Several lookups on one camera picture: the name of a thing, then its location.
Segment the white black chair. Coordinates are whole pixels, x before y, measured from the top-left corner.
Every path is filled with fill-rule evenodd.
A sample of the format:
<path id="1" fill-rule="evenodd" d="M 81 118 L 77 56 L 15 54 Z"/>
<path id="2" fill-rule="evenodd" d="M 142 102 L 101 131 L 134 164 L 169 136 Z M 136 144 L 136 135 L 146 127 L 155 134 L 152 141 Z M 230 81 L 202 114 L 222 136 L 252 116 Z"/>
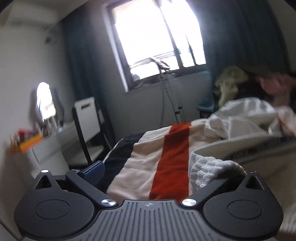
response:
<path id="1" fill-rule="evenodd" d="M 101 130 L 94 97 L 75 102 L 72 114 L 80 144 L 72 147 L 68 166 L 83 168 L 103 159 L 110 147 Z"/>

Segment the white sweatpants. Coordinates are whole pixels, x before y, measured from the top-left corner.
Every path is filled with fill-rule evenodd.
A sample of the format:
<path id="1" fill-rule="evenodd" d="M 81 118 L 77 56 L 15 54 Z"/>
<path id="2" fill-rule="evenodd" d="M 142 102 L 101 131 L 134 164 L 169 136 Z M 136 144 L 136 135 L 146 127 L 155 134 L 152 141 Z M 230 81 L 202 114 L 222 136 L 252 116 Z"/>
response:
<path id="1" fill-rule="evenodd" d="M 191 151 L 189 192 L 220 174 L 257 171 L 283 208 L 280 231 L 295 234 L 295 113 L 257 98 L 229 101 L 204 121 L 215 142 Z"/>

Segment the oval vanity mirror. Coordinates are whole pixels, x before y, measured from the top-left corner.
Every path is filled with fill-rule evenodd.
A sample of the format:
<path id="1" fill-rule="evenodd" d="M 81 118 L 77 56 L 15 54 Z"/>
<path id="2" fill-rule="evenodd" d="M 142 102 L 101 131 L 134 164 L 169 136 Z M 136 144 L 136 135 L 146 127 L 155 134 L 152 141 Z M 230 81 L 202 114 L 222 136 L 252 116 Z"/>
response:
<path id="1" fill-rule="evenodd" d="M 34 123 L 43 126 L 46 120 L 54 117 L 56 122 L 65 119 L 65 109 L 56 87 L 44 81 L 33 89 L 30 95 L 30 117 Z"/>

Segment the orange box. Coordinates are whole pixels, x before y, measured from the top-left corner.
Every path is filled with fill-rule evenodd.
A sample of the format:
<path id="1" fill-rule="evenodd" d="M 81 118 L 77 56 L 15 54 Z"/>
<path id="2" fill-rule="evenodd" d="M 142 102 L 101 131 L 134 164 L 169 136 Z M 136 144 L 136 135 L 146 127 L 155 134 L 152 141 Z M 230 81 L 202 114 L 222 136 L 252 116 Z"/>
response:
<path id="1" fill-rule="evenodd" d="M 9 152 L 10 153 L 25 153 L 26 151 L 28 151 L 30 148 L 32 148 L 33 146 L 35 146 L 36 144 L 38 144 L 42 140 L 43 140 L 42 135 L 35 135 L 34 137 L 32 137 L 26 141 L 23 141 L 17 145 L 12 145 L 9 149 Z"/>

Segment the teal curtain right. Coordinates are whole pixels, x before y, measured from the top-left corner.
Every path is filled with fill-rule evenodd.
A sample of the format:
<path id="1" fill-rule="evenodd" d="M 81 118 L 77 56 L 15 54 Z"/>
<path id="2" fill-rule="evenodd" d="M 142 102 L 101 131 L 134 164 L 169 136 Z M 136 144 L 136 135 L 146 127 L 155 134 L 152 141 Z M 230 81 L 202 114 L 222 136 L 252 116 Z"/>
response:
<path id="1" fill-rule="evenodd" d="M 287 47 L 267 1 L 190 1 L 203 39 L 208 71 L 216 78 L 228 66 L 266 64 L 288 72 Z"/>

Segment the striped bed blanket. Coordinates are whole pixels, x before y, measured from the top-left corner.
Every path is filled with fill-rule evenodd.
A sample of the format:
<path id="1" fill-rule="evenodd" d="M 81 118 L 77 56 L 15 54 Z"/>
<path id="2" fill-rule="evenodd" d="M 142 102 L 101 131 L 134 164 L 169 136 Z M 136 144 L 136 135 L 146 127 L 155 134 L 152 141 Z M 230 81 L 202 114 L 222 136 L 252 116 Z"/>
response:
<path id="1" fill-rule="evenodd" d="M 219 141 L 204 134 L 203 119 L 122 138 L 107 154 L 96 187 L 117 202 L 125 199 L 180 202 L 190 195 L 189 155 Z"/>

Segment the white dresser desk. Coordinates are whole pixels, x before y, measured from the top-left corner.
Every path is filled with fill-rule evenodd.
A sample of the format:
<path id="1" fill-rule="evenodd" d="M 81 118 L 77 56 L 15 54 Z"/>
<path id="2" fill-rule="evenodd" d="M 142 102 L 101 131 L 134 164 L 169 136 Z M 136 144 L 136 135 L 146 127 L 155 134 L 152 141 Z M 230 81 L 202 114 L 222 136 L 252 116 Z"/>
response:
<path id="1" fill-rule="evenodd" d="M 53 175 L 65 174 L 69 171 L 69 167 L 62 152 L 77 141 L 76 126 L 71 122 L 31 147 L 26 152 L 30 174 L 36 177 L 44 169 L 49 170 Z"/>

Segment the teal curtain left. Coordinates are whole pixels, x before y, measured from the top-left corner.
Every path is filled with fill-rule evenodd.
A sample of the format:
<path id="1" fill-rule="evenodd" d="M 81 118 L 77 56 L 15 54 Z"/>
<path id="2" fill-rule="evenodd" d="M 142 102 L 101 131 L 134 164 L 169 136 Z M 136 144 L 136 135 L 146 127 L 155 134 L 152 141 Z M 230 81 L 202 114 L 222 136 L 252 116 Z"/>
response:
<path id="1" fill-rule="evenodd" d="M 116 143 L 115 134 L 106 109 L 106 103 L 101 88 L 100 67 L 98 55 L 90 29 L 90 21 L 86 13 L 73 11 L 62 21 L 66 57 L 71 81 L 77 100 L 88 97 L 95 98 L 98 111 L 102 111 L 104 122 L 102 130 L 109 144 Z"/>

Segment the yellow-green knit garment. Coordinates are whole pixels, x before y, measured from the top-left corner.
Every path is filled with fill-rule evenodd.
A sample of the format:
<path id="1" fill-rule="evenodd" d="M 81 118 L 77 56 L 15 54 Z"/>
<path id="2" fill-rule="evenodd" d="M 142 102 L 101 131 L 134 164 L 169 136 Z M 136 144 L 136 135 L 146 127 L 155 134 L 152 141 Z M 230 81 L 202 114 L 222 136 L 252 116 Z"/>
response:
<path id="1" fill-rule="evenodd" d="M 225 68 L 215 82 L 215 86 L 220 90 L 218 106 L 221 108 L 226 102 L 234 100 L 239 92 L 238 85 L 247 80 L 248 75 L 238 66 Z"/>

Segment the garment steamer stand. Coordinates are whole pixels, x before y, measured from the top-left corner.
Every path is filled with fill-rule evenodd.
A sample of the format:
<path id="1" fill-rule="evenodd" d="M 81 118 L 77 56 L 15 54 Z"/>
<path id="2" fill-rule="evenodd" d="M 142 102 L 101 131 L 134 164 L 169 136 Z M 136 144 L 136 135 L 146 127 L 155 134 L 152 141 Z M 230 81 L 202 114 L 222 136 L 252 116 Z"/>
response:
<path id="1" fill-rule="evenodd" d="M 183 107 L 181 103 L 178 91 L 173 83 L 175 73 L 172 73 L 170 66 L 155 57 L 149 57 L 149 59 L 156 64 L 159 70 L 159 81 L 162 85 L 162 114 L 159 127 L 163 126 L 164 114 L 165 114 L 165 94 L 171 103 L 173 113 L 178 124 L 185 123 L 185 116 L 183 113 Z"/>

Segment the air conditioner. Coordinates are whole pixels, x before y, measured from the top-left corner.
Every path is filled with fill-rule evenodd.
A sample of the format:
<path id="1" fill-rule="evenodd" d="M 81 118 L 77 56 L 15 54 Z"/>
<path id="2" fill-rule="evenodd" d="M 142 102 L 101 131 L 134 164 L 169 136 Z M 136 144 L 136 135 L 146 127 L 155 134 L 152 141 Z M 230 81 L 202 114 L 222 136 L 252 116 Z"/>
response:
<path id="1" fill-rule="evenodd" d="M 1 26 L 48 29 L 59 22 L 56 11 L 38 4 L 12 2 L 1 12 Z"/>

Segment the teal curtain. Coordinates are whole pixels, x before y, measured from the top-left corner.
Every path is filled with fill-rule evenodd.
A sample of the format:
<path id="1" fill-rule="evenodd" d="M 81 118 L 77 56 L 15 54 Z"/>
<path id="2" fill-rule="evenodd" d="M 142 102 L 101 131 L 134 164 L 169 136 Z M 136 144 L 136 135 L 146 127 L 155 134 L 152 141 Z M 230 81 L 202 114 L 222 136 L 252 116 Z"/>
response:
<path id="1" fill-rule="evenodd" d="M 73 11 L 62 21 L 66 57 L 71 81 L 77 100 L 88 97 L 95 98 L 98 111 L 102 111 L 104 122 L 102 130 L 109 144 L 116 143 L 115 134 L 106 109 L 106 103 L 101 88 L 100 67 L 98 55 L 90 29 L 90 21 L 86 13 Z"/>
<path id="2" fill-rule="evenodd" d="M 266 64 L 288 72 L 287 47 L 267 1 L 190 1 L 203 39 L 208 71 L 216 78 L 228 66 Z"/>

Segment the window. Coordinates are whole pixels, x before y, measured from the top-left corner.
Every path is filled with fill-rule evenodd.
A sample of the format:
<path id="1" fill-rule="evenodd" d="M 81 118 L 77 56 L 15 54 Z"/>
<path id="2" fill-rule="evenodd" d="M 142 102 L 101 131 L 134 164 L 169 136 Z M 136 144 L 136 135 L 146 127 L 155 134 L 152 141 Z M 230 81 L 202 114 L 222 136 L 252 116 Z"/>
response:
<path id="1" fill-rule="evenodd" d="M 114 1 L 107 14 L 129 90 L 204 70 L 203 39 L 188 1 Z"/>

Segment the pink garment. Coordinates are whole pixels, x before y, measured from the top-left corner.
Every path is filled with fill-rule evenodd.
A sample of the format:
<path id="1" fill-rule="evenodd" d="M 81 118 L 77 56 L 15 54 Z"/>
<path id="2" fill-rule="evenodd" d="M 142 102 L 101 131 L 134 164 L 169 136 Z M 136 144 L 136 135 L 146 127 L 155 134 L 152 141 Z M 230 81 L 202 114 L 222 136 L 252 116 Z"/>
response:
<path id="1" fill-rule="evenodd" d="M 265 77 L 257 77 L 263 91 L 268 95 L 268 102 L 273 107 L 289 106 L 291 93 L 295 90 L 295 78 L 285 73 L 270 73 Z"/>

